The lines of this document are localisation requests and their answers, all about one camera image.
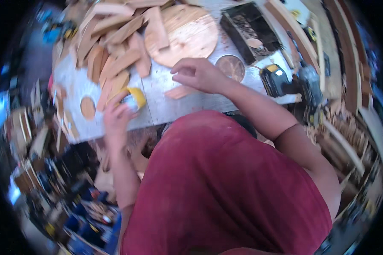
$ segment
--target person's right hand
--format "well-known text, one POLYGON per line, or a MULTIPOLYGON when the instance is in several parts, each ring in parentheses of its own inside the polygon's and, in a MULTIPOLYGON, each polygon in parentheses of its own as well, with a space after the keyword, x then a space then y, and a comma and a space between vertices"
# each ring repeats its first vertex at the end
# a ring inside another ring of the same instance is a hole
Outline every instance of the person's right hand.
POLYGON ((172 77, 175 82, 210 94, 223 94, 224 89, 234 81, 206 58, 183 58, 170 73, 177 73, 172 77))

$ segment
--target person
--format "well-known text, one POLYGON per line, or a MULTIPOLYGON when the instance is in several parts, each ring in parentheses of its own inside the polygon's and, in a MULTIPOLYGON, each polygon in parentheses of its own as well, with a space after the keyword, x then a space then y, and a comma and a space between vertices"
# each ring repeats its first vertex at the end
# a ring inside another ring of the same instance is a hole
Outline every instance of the person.
POLYGON ((203 110, 180 117, 154 148, 140 182, 125 152, 136 115, 115 97, 105 142, 125 231, 121 254, 312 254, 340 203, 333 167, 285 108, 186 58, 173 80, 230 99, 275 148, 230 117, 203 110))

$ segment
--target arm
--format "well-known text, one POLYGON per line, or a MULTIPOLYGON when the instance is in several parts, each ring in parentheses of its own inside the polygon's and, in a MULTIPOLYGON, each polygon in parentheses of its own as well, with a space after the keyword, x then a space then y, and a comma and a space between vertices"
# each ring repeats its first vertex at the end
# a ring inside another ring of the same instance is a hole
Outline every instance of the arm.
POLYGON ((267 96, 226 77, 206 59, 182 59, 171 72, 178 73, 173 76, 174 81, 229 98, 259 133, 274 142, 277 150, 305 168, 334 219, 340 203, 336 173, 290 112, 267 96))
POLYGON ((126 150, 127 125, 135 115, 126 104, 119 104, 125 95, 123 92, 114 97, 104 113, 104 140, 110 156, 116 201, 122 213, 122 230, 128 225, 140 186, 140 179, 126 150))

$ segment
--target forearm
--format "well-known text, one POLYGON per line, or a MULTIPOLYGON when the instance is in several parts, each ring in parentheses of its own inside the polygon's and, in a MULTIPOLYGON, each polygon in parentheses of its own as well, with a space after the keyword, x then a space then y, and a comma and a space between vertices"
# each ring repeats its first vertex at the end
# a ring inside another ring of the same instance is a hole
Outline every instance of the forearm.
POLYGON ((222 94, 237 106, 261 135, 272 141, 298 123, 285 108, 239 82, 229 80, 222 94))
POLYGON ((126 149, 111 151, 111 171, 113 186, 116 191, 116 201, 121 210, 135 204, 140 186, 140 179, 134 170, 126 149))

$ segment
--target person's left hand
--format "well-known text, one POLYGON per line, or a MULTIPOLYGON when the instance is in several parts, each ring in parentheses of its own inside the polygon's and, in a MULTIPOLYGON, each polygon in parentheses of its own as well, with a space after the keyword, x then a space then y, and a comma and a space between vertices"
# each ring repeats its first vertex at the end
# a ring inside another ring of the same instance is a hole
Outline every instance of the person's left hand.
POLYGON ((121 92, 109 102, 104 112, 105 144, 109 153, 119 153, 127 143, 127 127, 131 119, 136 117, 127 104, 120 101, 128 94, 121 92))

